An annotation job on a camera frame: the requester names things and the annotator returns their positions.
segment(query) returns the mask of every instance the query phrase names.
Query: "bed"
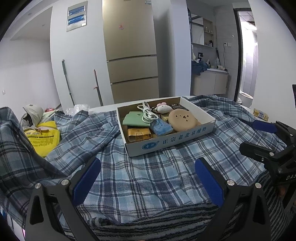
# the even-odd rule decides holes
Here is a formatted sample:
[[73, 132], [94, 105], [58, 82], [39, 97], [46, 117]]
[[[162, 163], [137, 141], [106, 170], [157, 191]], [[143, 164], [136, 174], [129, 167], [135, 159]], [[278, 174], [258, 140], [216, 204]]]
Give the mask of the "bed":
[[[237, 103], [217, 96], [189, 101], [216, 118], [212, 133], [153, 153], [128, 157], [116, 112], [75, 116], [57, 112], [54, 120], [61, 142], [46, 158], [38, 156], [12, 110], [0, 109], [0, 205], [24, 227], [36, 183], [55, 185], [71, 177], [94, 155], [102, 169], [78, 211], [100, 240], [195, 240], [218, 207], [211, 203], [194, 170], [200, 157], [225, 179], [239, 185], [262, 184], [271, 218], [271, 240], [290, 223], [263, 164], [242, 156], [239, 145], [249, 141], [275, 151], [285, 144], [275, 135], [250, 127], [254, 116]], [[239, 214], [237, 206], [224, 238]], [[67, 223], [56, 212], [69, 237]]]

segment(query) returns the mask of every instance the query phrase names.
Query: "gold refrigerator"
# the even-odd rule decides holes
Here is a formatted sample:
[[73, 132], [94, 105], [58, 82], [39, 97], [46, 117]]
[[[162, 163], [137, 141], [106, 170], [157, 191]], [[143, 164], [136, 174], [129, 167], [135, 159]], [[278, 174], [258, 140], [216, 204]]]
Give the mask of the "gold refrigerator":
[[158, 98], [158, 69], [149, 0], [103, 0], [107, 66], [114, 103]]

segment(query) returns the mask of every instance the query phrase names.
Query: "blue plaid sheet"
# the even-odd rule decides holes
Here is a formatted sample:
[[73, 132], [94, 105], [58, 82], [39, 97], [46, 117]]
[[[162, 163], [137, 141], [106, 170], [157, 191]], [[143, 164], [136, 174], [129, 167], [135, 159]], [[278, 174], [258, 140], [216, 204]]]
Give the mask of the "blue plaid sheet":
[[[194, 170], [199, 157], [226, 179], [249, 185], [264, 167], [242, 156], [240, 143], [275, 151], [285, 147], [275, 135], [253, 130], [254, 117], [231, 100], [197, 96], [190, 101], [216, 118], [212, 133], [132, 158], [125, 152], [114, 111], [90, 116], [81, 111], [73, 117], [58, 112], [54, 120], [62, 140], [44, 159], [35, 153], [13, 112], [1, 108], [0, 205], [24, 227], [34, 185], [55, 185], [96, 155], [102, 169], [78, 210], [97, 227], [106, 221], [127, 223], [183, 205], [209, 203]], [[59, 218], [67, 227], [62, 214]]]

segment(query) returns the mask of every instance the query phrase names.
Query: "pink flower plush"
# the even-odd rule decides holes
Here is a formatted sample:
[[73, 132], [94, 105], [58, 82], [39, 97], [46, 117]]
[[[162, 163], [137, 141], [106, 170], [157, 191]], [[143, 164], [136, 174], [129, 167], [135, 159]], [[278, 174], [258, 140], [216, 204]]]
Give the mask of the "pink flower plush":
[[165, 104], [166, 104], [165, 102], [162, 102], [162, 103], [157, 104], [156, 107], [159, 107], [160, 105], [165, 105]]
[[169, 105], [167, 105], [165, 102], [157, 104], [155, 110], [160, 114], [165, 114], [171, 112], [173, 109]]

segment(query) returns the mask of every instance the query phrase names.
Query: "green wallet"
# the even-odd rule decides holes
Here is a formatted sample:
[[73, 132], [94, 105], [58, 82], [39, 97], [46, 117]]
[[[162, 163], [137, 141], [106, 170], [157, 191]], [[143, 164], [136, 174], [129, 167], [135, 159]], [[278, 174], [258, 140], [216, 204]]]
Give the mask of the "green wallet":
[[124, 118], [122, 124], [127, 126], [150, 126], [142, 120], [142, 111], [130, 111]]

